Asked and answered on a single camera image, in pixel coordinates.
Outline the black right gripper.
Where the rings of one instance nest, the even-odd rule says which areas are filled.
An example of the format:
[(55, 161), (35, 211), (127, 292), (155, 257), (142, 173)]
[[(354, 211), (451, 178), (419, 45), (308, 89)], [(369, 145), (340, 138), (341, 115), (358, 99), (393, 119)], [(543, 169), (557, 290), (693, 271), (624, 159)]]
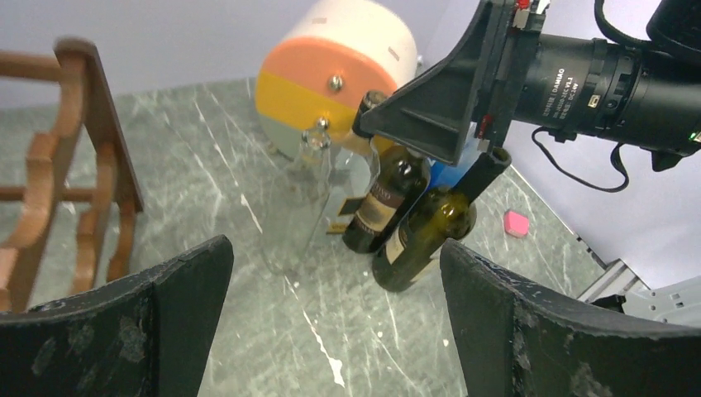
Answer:
[(478, 151), (503, 146), (547, 8), (547, 1), (479, 2), (450, 53), (366, 112), (362, 129), (452, 165), (473, 122)]

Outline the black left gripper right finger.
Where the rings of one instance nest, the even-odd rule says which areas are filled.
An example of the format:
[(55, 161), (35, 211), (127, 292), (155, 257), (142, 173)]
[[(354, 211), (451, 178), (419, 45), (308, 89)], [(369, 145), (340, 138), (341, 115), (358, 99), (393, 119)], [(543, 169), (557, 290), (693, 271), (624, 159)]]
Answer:
[(697, 396), (700, 331), (560, 294), (449, 240), (440, 269), (470, 396)]

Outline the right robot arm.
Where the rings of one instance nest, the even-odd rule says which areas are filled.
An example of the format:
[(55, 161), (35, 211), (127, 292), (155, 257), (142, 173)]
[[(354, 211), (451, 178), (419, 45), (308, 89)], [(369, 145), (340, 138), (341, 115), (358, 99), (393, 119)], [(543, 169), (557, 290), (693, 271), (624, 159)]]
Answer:
[(493, 153), (514, 121), (558, 142), (586, 135), (636, 146), (656, 172), (700, 148), (700, 4), (661, 2), (647, 39), (611, 25), (598, 39), (547, 35), (546, 1), (481, 1), (454, 49), (360, 119), (440, 162)]

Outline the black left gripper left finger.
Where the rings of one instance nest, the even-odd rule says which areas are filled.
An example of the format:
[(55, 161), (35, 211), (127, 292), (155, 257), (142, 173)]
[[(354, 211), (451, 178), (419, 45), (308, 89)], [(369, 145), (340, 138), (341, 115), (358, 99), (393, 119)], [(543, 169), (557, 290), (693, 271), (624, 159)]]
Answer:
[(3, 313), (2, 395), (197, 395), (234, 261), (219, 235), (99, 288)]

